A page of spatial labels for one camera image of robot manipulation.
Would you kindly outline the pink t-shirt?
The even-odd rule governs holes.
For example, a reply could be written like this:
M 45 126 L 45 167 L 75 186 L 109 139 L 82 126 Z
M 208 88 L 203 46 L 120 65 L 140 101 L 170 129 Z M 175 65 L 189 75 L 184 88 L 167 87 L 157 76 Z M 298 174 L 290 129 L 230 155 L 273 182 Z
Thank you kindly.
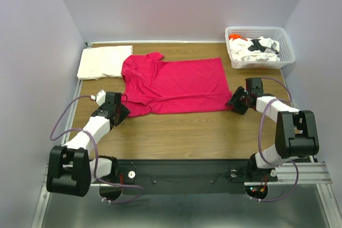
M 222 60 L 164 61 L 152 52 L 131 55 L 122 66 L 129 117 L 229 110 L 231 99 Z

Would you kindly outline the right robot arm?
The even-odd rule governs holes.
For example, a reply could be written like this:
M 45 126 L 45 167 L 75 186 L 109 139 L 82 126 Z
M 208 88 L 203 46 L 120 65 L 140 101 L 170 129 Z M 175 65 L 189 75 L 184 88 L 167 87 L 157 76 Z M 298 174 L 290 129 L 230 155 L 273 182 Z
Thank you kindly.
M 258 132 L 259 152 L 252 154 L 248 160 L 248 178 L 258 180 L 265 170 L 316 155 L 320 145 L 314 113 L 293 108 L 272 94 L 265 93 L 260 77 L 247 78 L 245 82 L 246 87 L 238 87 L 226 105 L 240 115 L 249 109 L 262 114 Z M 261 136 L 266 117 L 276 123 L 275 141 L 271 147 L 262 150 Z

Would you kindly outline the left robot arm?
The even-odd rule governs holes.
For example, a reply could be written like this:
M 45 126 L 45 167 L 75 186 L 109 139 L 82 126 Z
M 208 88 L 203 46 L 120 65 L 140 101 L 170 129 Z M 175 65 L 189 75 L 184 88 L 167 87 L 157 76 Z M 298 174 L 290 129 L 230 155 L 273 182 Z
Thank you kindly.
M 75 129 L 77 134 L 70 141 L 54 146 L 50 151 L 46 178 L 49 192 L 83 197 L 90 185 L 101 178 L 107 182 L 121 179 L 115 157 L 97 154 L 91 160 L 89 156 L 98 151 L 98 142 L 130 114 L 122 96 L 120 92 L 102 90 L 88 97 L 98 108 L 85 127 Z

